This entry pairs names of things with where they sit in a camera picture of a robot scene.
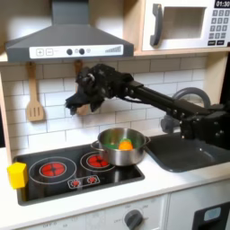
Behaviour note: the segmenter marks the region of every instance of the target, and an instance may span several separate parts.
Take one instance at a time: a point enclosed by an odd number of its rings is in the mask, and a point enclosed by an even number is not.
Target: pot handle
[[[97,150],[97,151],[104,151],[103,149],[100,149],[100,148],[97,148],[97,147],[95,147],[94,145],[96,145],[96,144],[99,144],[99,141],[98,140],[96,140],[96,141],[94,141],[93,143],[91,143],[91,148],[93,148],[94,150]]]
[[[151,142],[150,137],[146,137],[146,145],[147,145],[149,142]]]

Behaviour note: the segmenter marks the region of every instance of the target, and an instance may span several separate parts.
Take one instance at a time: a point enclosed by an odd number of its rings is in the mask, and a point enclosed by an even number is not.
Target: oven knob
[[[72,49],[68,49],[66,52],[68,55],[72,55],[73,54],[73,50]]]
[[[80,53],[81,55],[83,55],[83,54],[84,54],[84,49],[79,49],[79,53]]]
[[[143,216],[138,210],[132,210],[125,216],[125,223],[130,230],[134,230],[143,221]]]

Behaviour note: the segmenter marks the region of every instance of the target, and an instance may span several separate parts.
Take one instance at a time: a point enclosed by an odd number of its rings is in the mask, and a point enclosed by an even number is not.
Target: microwave keypad
[[[209,46],[223,46],[228,29],[230,10],[214,10],[209,33]]]

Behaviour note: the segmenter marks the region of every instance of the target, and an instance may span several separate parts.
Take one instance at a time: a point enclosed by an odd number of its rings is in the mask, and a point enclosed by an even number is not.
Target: microwave
[[[146,0],[142,50],[230,46],[230,0]]]

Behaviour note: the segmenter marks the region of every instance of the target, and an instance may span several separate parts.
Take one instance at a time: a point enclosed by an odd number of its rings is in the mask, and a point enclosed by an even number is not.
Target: microwave door
[[[146,0],[143,50],[207,48],[214,0]]]

